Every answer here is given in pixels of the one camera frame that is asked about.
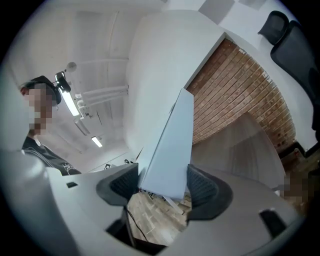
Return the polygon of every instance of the white wall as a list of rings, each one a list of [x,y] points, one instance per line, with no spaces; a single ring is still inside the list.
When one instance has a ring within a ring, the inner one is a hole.
[[[213,21],[208,8],[202,10]],[[313,107],[302,87],[270,57],[273,46],[258,31],[262,28],[272,11],[280,11],[289,20],[295,17],[280,1],[267,0],[258,10],[235,2],[222,21],[218,24],[229,32],[237,45],[250,54],[277,84],[292,116],[296,131],[296,140],[308,150],[317,143],[315,131],[312,130]]]
[[[123,124],[135,155],[224,36],[198,11],[170,10],[141,19],[126,70]]]
[[[206,0],[168,0],[162,7],[163,11],[193,10],[198,11]]]
[[[102,147],[86,154],[75,153],[66,160],[80,172],[88,173],[94,170],[103,170],[107,163],[116,166],[124,165],[125,159],[134,162],[135,156],[132,155],[126,143],[121,140],[110,145],[107,149]]]

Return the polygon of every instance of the chair backrest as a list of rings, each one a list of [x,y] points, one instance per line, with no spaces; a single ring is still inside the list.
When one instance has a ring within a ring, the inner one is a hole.
[[[264,36],[270,44],[275,45],[285,34],[289,25],[288,17],[277,10],[270,12],[259,35]]]

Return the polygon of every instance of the ceiling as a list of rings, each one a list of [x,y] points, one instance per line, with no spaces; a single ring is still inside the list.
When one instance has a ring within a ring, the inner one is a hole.
[[[47,1],[21,29],[8,52],[7,69],[16,85],[44,75],[55,80],[66,73],[71,95],[124,86],[130,47],[140,19],[163,6],[161,0],[52,0]],[[39,140],[63,158],[98,150],[92,136],[108,147],[123,138],[123,98],[92,106],[102,132],[84,136],[62,100],[54,123]]]

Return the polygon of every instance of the black cable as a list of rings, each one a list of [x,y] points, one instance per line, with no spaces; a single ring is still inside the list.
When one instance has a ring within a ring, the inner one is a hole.
[[[130,217],[132,218],[134,224],[136,225],[136,227],[138,228],[138,230],[140,230],[141,234],[143,235],[144,239],[148,242],[148,239],[146,238],[145,234],[142,232],[142,230],[140,229],[140,227],[138,227],[135,218],[133,217],[133,215],[131,214],[131,212],[127,209],[128,214],[130,215]]]

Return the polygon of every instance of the fluorescent light fixture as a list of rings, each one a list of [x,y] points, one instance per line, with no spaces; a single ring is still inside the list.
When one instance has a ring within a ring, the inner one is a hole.
[[[100,141],[97,139],[97,137],[92,137],[91,140],[99,147],[102,147],[102,144],[100,143]]]
[[[63,92],[60,88],[59,88],[59,91],[60,91],[68,109],[70,110],[71,114],[74,117],[80,115],[78,109],[76,108],[74,101],[72,100],[70,92]]]

